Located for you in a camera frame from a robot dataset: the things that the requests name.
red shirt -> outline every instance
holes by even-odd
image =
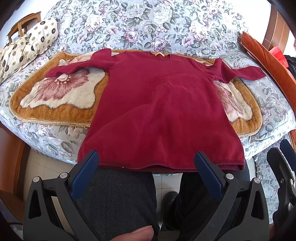
[[[205,66],[191,58],[110,49],[90,60],[51,69],[46,77],[84,67],[109,72],[106,86],[78,154],[90,150],[99,164],[129,170],[194,171],[193,157],[204,151],[222,169],[242,170],[244,151],[217,95],[214,80],[257,80],[260,68],[234,70],[221,59]]]

cream patterned pillow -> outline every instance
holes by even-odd
[[[44,53],[57,39],[57,21],[48,18],[37,23],[23,37],[0,52],[0,84]]]

metal screw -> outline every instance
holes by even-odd
[[[260,179],[259,178],[254,178],[254,182],[260,183]]]
[[[66,178],[68,176],[68,174],[66,172],[63,172],[60,174],[60,178]]]
[[[40,179],[39,177],[34,177],[34,178],[33,178],[33,182],[35,182],[35,183],[36,183],[36,182],[38,182],[38,181],[39,181],[39,179]]]
[[[230,180],[232,180],[232,179],[234,178],[234,176],[233,176],[232,174],[230,174],[230,173],[226,174],[226,177],[227,177],[228,179],[230,179]]]
[[[289,204],[288,204],[288,211],[291,211],[291,209],[292,209],[292,204],[289,202]]]

dark jeans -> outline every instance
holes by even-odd
[[[224,170],[237,179],[249,180],[243,171]],[[221,233],[229,230],[240,199],[237,199]],[[153,241],[160,230],[156,216],[156,191],[151,172],[129,172],[98,167],[77,205],[103,240],[152,225]],[[216,210],[197,172],[183,173],[180,192],[172,203],[162,230],[180,230],[178,241],[189,240]]]

black cable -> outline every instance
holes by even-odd
[[[8,223],[9,225],[22,225],[22,223],[19,223],[19,222],[10,222]]]

